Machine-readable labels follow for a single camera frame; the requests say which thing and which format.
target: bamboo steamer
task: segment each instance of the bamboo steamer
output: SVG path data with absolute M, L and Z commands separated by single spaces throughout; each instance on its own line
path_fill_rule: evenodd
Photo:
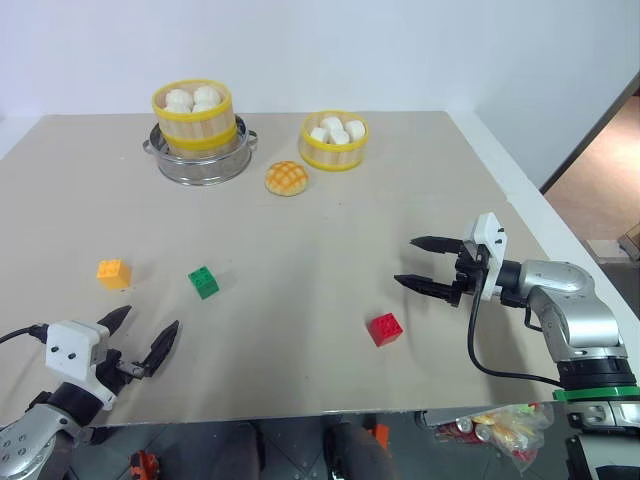
M 191 95 L 201 86 L 215 88 L 222 101 L 211 110 L 196 113 L 167 112 L 165 97 L 174 88 Z M 204 158 L 233 151 L 237 144 L 236 119 L 231 92 L 222 83 L 206 79 L 182 80 L 157 90 L 152 97 L 153 111 L 160 131 L 173 155 L 183 158 Z
M 365 134 L 357 142 L 346 145 L 332 145 L 322 143 L 311 137 L 311 131 L 320 126 L 326 117 L 336 116 L 345 124 L 349 120 L 360 120 L 364 124 Z M 321 170 L 342 172 L 360 165 L 364 160 L 365 146 L 369 141 L 369 125 L 360 115 L 343 112 L 341 110 L 324 110 L 312 113 L 302 122 L 298 150 L 300 156 L 309 165 Z

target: wooden floor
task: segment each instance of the wooden floor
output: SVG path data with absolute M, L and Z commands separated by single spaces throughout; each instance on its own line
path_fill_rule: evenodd
M 640 222 L 640 97 L 631 97 L 545 195 L 580 240 Z

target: plastic bag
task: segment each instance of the plastic bag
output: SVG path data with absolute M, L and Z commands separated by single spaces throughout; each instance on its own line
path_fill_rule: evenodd
M 522 473 L 536 459 L 544 445 L 544 429 L 553 420 L 549 403 L 508 405 L 440 425 L 436 437 L 440 441 L 491 443 L 511 458 Z

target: bread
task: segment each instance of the bread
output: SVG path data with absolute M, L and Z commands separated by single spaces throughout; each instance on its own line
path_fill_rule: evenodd
M 278 162 L 267 171 L 265 185 L 276 195 L 291 197 L 304 192 L 309 183 L 309 174 L 296 162 Z

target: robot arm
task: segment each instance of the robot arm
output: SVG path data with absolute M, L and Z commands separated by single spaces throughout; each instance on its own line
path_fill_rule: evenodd
M 606 464 L 614 461 L 623 462 L 624 468 L 637 468 L 637 475 L 640 389 L 613 313 L 596 296 L 593 278 L 584 269 L 566 262 L 504 260 L 506 242 L 495 215 L 484 214 L 464 240 L 421 237 L 411 241 L 427 251 L 458 255 L 456 280 L 451 285 L 417 275 L 395 278 L 405 287 L 456 307 L 463 293 L 474 295 L 467 345 L 471 360 L 483 372 L 562 387 L 554 398 L 565 402 L 569 424 L 583 431 L 567 440 L 571 478 L 615 478 L 605 476 L 619 466 Z M 498 296 L 505 306 L 526 309 L 525 325 L 544 334 L 559 381 L 480 365 L 473 352 L 473 332 L 480 300 L 492 296 Z M 530 325 L 531 310 L 540 327 Z M 612 434 L 616 435 L 616 455 L 597 453 L 613 444 Z
M 108 348 L 108 339 L 130 310 L 118 308 L 98 323 L 65 321 L 39 327 L 46 366 L 62 384 L 53 393 L 40 393 L 22 418 L 0 431 L 0 480 L 64 478 L 84 427 L 100 410 L 111 410 L 134 378 L 155 373 L 171 350 L 179 324 L 160 333 L 142 362 L 128 363 L 121 352 Z

